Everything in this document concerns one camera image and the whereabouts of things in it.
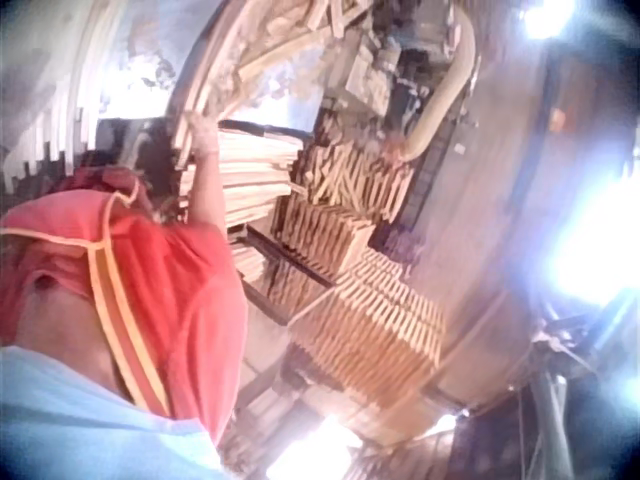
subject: worker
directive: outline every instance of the worker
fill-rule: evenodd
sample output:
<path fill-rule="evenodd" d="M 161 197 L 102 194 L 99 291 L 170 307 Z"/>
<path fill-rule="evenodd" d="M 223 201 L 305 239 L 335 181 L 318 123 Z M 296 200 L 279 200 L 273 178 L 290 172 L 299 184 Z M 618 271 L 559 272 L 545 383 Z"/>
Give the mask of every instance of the worker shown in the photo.
<path fill-rule="evenodd" d="M 186 224 L 127 170 L 77 170 L 0 221 L 0 460 L 9 478 L 226 478 L 247 305 L 217 127 L 191 116 Z"/>

